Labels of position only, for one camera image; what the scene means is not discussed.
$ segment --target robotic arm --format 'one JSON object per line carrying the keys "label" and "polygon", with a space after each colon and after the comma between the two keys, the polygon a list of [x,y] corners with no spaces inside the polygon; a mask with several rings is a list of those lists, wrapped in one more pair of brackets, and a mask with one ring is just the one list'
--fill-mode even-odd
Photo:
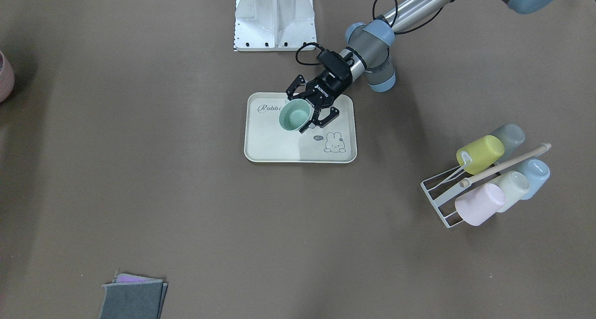
{"label": "robotic arm", "polygon": [[[317,60],[324,67],[323,71],[311,81],[298,75],[286,90],[289,101],[306,100],[314,108],[309,119],[296,127],[284,128],[303,133],[315,126],[324,127],[339,115],[333,102],[358,77],[365,75],[368,85],[376,92],[389,90],[396,81],[395,70],[391,63],[389,48],[396,35],[424,18],[439,11],[455,0],[405,0],[396,4],[396,8],[375,17],[369,24],[358,22],[349,26],[345,32],[347,47],[341,52],[333,52],[317,43],[306,43],[304,47],[315,45],[321,52]],[[545,7],[553,0],[502,0],[507,6],[520,14],[529,14]],[[295,94],[304,86],[305,90]],[[329,114],[320,119],[322,109],[330,109]],[[281,115],[291,115],[282,111]]]}

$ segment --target green cup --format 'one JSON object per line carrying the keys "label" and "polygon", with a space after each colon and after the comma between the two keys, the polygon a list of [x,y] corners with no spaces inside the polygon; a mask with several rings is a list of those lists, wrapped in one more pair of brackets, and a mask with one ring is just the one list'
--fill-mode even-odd
{"label": "green cup", "polygon": [[311,119],[313,108],[304,99],[288,102],[279,112],[279,125],[289,131],[298,130]]}

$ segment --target pink vase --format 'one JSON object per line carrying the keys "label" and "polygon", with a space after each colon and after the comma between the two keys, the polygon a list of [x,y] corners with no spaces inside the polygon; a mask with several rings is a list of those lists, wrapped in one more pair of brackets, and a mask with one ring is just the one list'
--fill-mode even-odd
{"label": "pink vase", "polygon": [[4,101],[13,90],[14,71],[7,58],[0,51],[0,102]]}

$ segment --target folded cloth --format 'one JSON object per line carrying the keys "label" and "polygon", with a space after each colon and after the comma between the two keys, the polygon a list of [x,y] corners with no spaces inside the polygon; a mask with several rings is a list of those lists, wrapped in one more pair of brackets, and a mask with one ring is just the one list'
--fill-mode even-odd
{"label": "folded cloth", "polygon": [[168,283],[162,279],[117,274],[106,289],[100,319],[159,319]]}

